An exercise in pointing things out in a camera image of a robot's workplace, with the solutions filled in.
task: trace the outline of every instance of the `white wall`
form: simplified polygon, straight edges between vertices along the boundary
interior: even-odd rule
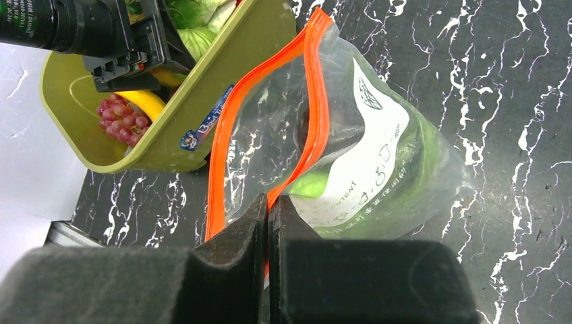
[[[86,175],[41,103],[46,56],[40,49],[0,44],[0,227],[8,226],[0,232],[0,278],[2,265],[13,259],[2,254],[26,245],[13,237],[43,242],[47,231],[41,228],[49,222],[38,218],[70,219]]]

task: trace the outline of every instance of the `black cylinder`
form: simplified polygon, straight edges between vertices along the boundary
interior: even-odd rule
[[[106,57],[114,52],[114,21],[100,0],[0,0],[2,43]]]

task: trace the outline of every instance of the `black marble table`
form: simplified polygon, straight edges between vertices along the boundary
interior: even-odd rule
[[[483,323],[572,323],[572,5],[541,0],[320,5],[459,150],[478,193],[405,238],[457,253]],[[73,224],[109,246],[203,239],[208,170],[88,172]]]

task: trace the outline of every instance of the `bunch of grapes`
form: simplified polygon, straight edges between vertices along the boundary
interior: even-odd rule
[[[101,116],[99,126],[110,137],[135,147],[149,129],[149,119],[135,107],[133,103],[112,93],[97,108],[97,114]]]

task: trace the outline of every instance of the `white label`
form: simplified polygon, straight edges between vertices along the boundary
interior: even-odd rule
[[[355,59],[353,66],[353,95],[364,118],[364,137],[334,161],[320,198],[291,196],[312,227],[344,224],[385,187],[395,168],[397,142],[409,123],[406,110],[375,89]]]

